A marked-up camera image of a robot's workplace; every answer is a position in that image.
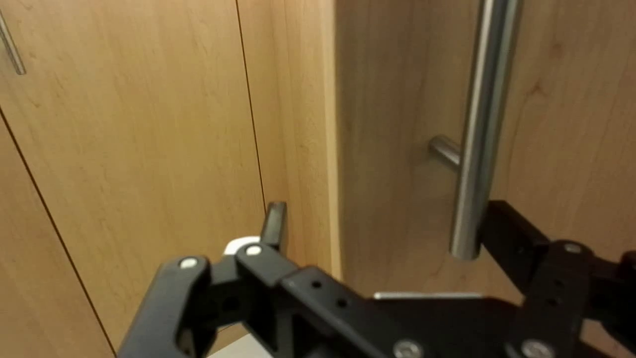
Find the door handle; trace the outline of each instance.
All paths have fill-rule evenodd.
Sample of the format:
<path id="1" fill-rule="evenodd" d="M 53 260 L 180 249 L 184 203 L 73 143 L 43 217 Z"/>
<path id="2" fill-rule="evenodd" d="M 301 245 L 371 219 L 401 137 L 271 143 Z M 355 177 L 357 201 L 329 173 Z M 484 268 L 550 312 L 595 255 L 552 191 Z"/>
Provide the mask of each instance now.
<path id="1" fill-rule="evenodd" d="M 518 8 L 520 0 L 480 2 L 460 155 L 452 151 L 444 135 L 434 135 L 428 141 L 428 149 L 434 155 L 458 167 L 450 255 L 462 260 L 478 255 L 476 229 L 488 201 L 494 171 Z"/>
<path id="2" fill-rule="evenodd" d="M 1 16 L 1 12 L 0 12 L 0 36 L 1 36 L 1 42 L 3 42 L 3 48 L 5 48 L 7 56 L 9 56 L 11 62 L 13 62 L 13 68 L 15 68 L 15 72 L 17 72 L 17 76 L 25 76 L 23 62 L 21 62 L 21 58 L 19 58 L 19 52 L 17 52 L 17 48 L 15 48 L 15 42 L 13 42 L 13 38 L 11 38 L 11 32 L 9 32 L 7 26 L 5 26 L 5 20 L 3 20 L 3 16 Z"/>

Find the vertical bar handle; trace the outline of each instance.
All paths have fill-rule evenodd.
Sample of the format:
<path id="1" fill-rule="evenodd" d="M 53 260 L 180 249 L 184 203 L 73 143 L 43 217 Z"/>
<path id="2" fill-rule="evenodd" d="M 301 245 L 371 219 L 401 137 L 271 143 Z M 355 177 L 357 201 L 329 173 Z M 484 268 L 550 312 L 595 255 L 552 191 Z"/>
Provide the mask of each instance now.
<path id="1" fill-rule="evenodd" d="M 494 171 L 518 2 L 482 0 L 480 4 L 450 237 L 450 255 L 462 260 L 478 255 L 476 227 Z"/>
<path id="2" fill-rule="evenodd" d="M 13 38 L 11 38 L 11 32 L 9 32 L 7 26 L 5 26 L 5 20 L 3 20 L 3 16 L 1 16 L 1 12 L 0 12 L 0 36 L 1 36 L 1 42 L 3 42 L 3 48 L 5 48 L 7 56 L 9 56 L 11 62 L 13 62 L 13 68 L 15 68 L 15 72 L 17 72 L 17 76 L 25 76 L 23 62 L 21 62 L 21 58 L 19 58 L 19 52 L 17 52 L 17 48 L 15 48 L 15 42 L 13 42 Z"/>

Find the wooden cabinet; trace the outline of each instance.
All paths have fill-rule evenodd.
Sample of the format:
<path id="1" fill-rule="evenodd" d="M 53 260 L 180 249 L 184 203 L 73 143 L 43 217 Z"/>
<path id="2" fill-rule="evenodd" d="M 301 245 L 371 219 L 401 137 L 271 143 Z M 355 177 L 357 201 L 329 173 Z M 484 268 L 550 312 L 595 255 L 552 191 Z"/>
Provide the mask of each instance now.
<path id="1" fill-rule="evenodd" d="M 0 113 L 1 356 L 112 356 Z"/>
<path id="2" fill-rule="evenodd" d="M 0 103 L 118 346 L 160 260 L 259 229 L 236 4 L 0 6 L 27 70 L 1 56 Z"/>
<path id="3" fill-rule="evenodd" d="M 550 237 L 611 260 L 636 245 L 633 12 L 524 2 L 492 187 Z M 456 173 L 426 151 L 436 133 L 460 139 L 476 2 L 337 2 L 335 18 L 345 280 L 518 300 L 488 255 L 448 257 Z"/>

